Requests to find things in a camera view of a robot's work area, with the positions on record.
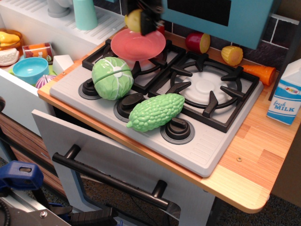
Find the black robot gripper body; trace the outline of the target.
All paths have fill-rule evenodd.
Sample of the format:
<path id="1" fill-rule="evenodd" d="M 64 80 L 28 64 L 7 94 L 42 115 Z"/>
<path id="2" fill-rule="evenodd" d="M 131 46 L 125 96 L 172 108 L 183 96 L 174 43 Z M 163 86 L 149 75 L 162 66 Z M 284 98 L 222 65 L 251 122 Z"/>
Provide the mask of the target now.
<path id="1" fill-rule="evenodd" d="M 127 13 L 129 14 L 135 9 L 150 10 L 156 14 L 164 12 L 161 0 L 127 0 Z"/>

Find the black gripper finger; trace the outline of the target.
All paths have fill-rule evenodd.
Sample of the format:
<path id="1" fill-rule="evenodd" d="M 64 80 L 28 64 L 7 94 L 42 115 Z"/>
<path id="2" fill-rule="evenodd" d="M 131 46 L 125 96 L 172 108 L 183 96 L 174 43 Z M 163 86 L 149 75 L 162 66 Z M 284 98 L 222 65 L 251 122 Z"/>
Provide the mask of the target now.
<path id="1" fill-rule="evenodd" d="M 142 36 L 154 32 L 162 26 L 164 26 L 164 21 L 161 19 L 160 14 L 156 14 L 150 11 L 143 11 L 141 13 L 140 33 Z"/>

